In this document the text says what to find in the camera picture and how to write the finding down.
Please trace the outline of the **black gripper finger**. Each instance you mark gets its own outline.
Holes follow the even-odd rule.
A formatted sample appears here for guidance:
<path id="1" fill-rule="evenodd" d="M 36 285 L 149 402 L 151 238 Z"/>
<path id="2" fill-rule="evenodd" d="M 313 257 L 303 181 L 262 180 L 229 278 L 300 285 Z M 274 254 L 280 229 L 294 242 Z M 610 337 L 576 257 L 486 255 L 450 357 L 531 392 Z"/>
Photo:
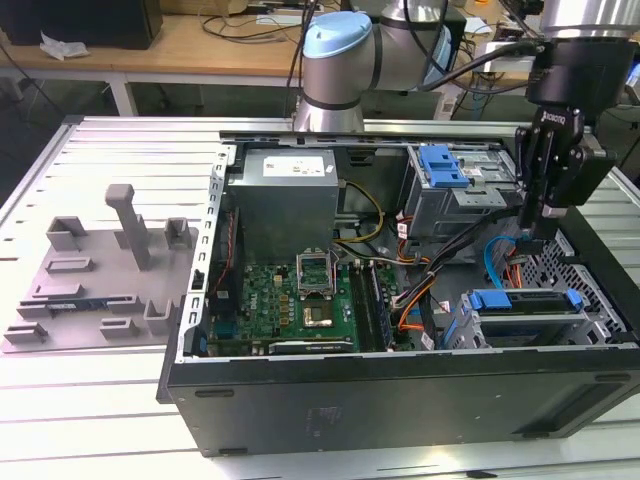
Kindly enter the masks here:
<path id="1" fill-rule="evenodd" d="M 528 232 L 530 238 L 534 237 L 535 218 L 538 204 L 536 185 L 537 175 L 537 141 L 539 137 L 538 127 L 519 127 L 515 134 L 516 160 L 518 167 L 518 179 L 524 189 L 524 199 L 519 213 L 519 226 Z"/>
<path id="2" fill-rule="evenodd" d="M 563 150 L 541 145 L 535 154 L 534 237 L 550 240 L 559 222 L 568 212 L 569 204 L 559 200 L 562 182 L 570 177 L 569 170 L 575 160 L 576 145 Z"/>

